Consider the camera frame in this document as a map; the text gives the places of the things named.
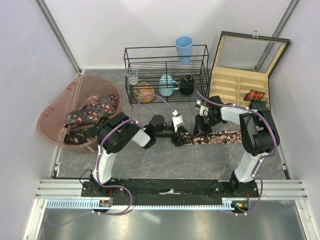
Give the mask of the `black floral rose tie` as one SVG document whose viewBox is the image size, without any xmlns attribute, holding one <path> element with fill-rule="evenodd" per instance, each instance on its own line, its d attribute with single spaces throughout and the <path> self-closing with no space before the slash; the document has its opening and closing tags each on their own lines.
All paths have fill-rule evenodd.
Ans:
<svg viewBox="0 0 320 240">
<path fill-rule="evenodd" d="M 183 136 L 190 141 L 186 145 L 207 145 L 207 144 L 241 144 L 242 134 L 240 130 L 213 131 L 203 136 L 192 137 L 186 132 Z"/>
</svg>

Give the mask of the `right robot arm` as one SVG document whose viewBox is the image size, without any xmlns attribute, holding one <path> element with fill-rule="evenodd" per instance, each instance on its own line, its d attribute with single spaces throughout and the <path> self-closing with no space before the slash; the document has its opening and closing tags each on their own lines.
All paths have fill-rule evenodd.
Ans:
<svg viewBox="0 0 320 240">
<path fill-rule="evenodd" d="M 274 156 L 280 144 L 280 137 L 275 127 L 271 112 L 265 103 L 259 103 L 261 109 L 252 109 L 234 103 L 223 104 L 220 97 L 205 98 L 198 93 L 207 106 L 197 101 L 199 114 L 195 117 L 194 137 L 208 135 L 212 127 L 222 122 L 232 122 L 240 126 L 241 141 L 244 154 L 229 184 L 229 191 L 235 197 L 242 196 L 247 191 L 247 182 L 251 182 L 258 167 L 265 158 Z"/>
</svg>

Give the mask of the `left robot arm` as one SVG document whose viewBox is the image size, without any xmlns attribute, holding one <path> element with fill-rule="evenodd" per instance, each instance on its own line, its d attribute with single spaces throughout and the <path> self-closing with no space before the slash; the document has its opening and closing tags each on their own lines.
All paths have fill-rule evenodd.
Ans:
<svg viewBox="0 0 320 240">
<path fill-rule="evenodd" d="M 149 149 L 156 144 L 158 138 L 168 138 L 175 147 L 190 145 L 192 136 L 183 126 L 183 118 L 176 111 L 172 121 L 165 122 L 162 115 L 154 115 L 143 127 L 139 122 L 129 119 L 121 112 L 108 119 L 97 130 L 98 157 L 93 172 L 90 174 L 92 191 L 99 197 L 106 196 L 110 191 L 109 181 L 112 178 L 112 168 L 117 156 L 129 142 Z"/>
</svg>

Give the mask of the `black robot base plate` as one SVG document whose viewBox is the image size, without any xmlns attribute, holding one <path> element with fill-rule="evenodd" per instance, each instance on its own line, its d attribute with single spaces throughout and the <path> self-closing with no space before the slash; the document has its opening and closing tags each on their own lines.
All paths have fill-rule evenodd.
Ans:
<svg viewBox="0 0 320 240">
<path fill-rule="evenodd" d="M 237 183 L 230 179 L 142 179 L 113 178 L 110 188 L 96 188 L 91 182 L 82 184 L 82 197 L 111 197 L 113 202 L 132 204 L 219 204 L 223 198 L 257 198 L 259 190 L 252 180 Z"/>
</svg>

